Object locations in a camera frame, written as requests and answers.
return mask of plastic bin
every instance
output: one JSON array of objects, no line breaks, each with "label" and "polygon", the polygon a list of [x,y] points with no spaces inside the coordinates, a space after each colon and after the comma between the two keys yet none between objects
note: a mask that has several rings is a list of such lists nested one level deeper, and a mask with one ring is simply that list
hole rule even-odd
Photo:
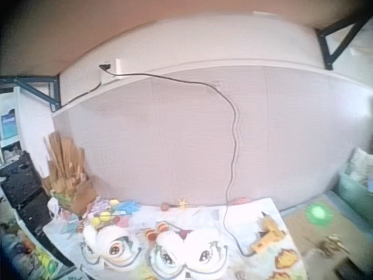
[{"label": "plastic bin", "polygon": [[346,169],[346,173],[339,173],[337,194],[373,228],[373,192],[352,180],[348,176],[348,171],[349,168]]}]

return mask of wooden ceiling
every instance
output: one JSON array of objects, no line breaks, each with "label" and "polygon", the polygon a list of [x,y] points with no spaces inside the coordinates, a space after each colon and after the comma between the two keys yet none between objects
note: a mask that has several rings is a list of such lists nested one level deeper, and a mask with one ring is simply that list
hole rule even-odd
[{"label": "wooden ceiling", "polygon": [[103,42],[166,18],[261,11],[323,27],[361,4],[359,0],[23,1],[2,25],[1,75],[56,75]]}]

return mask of metal shelf bracket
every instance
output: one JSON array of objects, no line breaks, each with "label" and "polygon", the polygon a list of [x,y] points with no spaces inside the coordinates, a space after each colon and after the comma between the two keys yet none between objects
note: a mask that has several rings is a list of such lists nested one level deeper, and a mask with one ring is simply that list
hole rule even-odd
[{"label": "metal shelf bracket", "polygon": [[[61,94],[59,91],[59,76],[3,76],[1,84],[14,84],[48,102],[52,112],[61,107]],[[36,89],[30,83],[48,83],[52,86],[52,96]]]},{"label": "metal shelf bracket", "polygon": [[[357,33],[361,30],[361,28],[368,22],[368,20],[372,17],[373,10],[371,8],[364,9],[363,11],[353,14],[350,17],[345,19],[341,19],[330,26],[324,29],[315,29],[317,39],[320,44],[322,58],[324,61],[325,69],[333,70],[333,63],[339,58],[339,56],[343,53],[343,51],[349,46],[352,40],[355,38]],[[337,32],[347,26],[353,25],[350,31],[347,33],[345,38],[339,44],[337,49],[331,54],[328,47],[328,42],[326,41],[326,36]]]}]

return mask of white lion mask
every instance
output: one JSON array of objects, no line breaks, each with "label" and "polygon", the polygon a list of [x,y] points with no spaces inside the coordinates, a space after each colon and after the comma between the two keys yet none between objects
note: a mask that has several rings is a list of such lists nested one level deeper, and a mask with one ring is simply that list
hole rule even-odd
[{"label": "white lion mask", "polygon": [[139,264],[142,249],[135,235],[126,229],[107,226],[98,232],[89,225],[84,228],[83,236],[82,254],[93,267],[129,271]]},{"label": "white lion mask", "polygon": [[228,247],[213,229],[194,230],[185,240],[167,231],[158,235],[149,263],[156,277],[162,280],[214,280],[226,273]]}]

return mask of electrical cord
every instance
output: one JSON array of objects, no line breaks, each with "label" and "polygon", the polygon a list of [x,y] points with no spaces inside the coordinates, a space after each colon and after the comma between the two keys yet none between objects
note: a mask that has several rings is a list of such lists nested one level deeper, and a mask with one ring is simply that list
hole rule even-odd
[{"label": "electrical cord", "polygon": [[63,106],[61,106],[59,109],[64,108],[65,106],[67,106],[67,105],[73,103],[75,100],[77,100],[77,99],[79,99],[79,98],[81,98],[81,97],[83,97],[83,96],[85,96],[85,95],[88,95],[88,94],[91,93],[91,92],[94,92],[95,90],[99,89],[99,87],[100,87],[101,85],[102,85],[102,83],[100,82],[100,83],[99,83],[97,86],[95,86],[93,89],[88,90],[87,92],[84,92],[84,93],[82,93],[81,95],[78,95],[78,96],[74,97],[72,100],[68,101],[66,104],[64,104]]},{"label": "electrical cord", "polygon": [[238,141],[237,141],[237,134],[236,134],[236,125],[237,125],[237,109],[235,108],[233,102],[227,97],[225,96],[221,91],[219,91],[216,87],[208,84],[208,83],[204,83],[204,82],[195,82],[195,81],[188,81],[188,80],[181,80],[181,79],[175,79],[175,78],[170,78],[170,77],[166,77],[166,76],[160,76],[160,75],[154,75],[154,74],[149,74],[149,73],[127,73],[127,74],[114,74],[114,73],[111,73],[109,72],[108,70],[110,69],[111,65],[110,64],[101,64],[99,65],[100,69],[103,70],[104,72],[112,75],[112,76],[148,76],[148,77],[152,77],[152,78],[158,78],[158,79],[164,79],[164,80],[168,80],[168,81],[173,81],[173,82],[179,82],[179,83],[187,83],[187,84],[192,84],[192,85],[202,85],[202,86],[207,86],[208,88],[211,88],[212,90],[214,90],[225,102],[228,103],[228,105],[231,107],[232,109],[232,112],[233,112],[233,120],[232,120],[232,127],[231,127],[231,133],[232,133],[232,138],[233,138],[233,142],[234,142],[234,145],[233,145],[233,155],[232,155],[232,160],[231,160],[231,163],[230,163],[230,179],[229,179],[229,183],[228,183],[228,187],[226,189],[226,193],[225,193],[225,196],[226,196],[226,203],[227,203],[227,209],[226,209],[226,212],[224,214],[224,218],[223,218],[223,226],[224,226],[224,229],[227,231],[227,233],[234,239],[240,253],[242,256],[244,257],[251,257],[255,254],[255,252],[251,252],[251,253],[248,253],[248,254],[245,254],[240,246],[240,243],[238,242],[237,238],[233,235],[233,233],[231,233],[228,229],[227,229],[227,226],[226,226],[226,218],[227,218],[227,214],[228,214],[228,209],[229,209],[229,204],[230,204],[230,191],[233,187],[233,180],[234,180],[234,165],[237,161],[237,146],[238,146]]}]

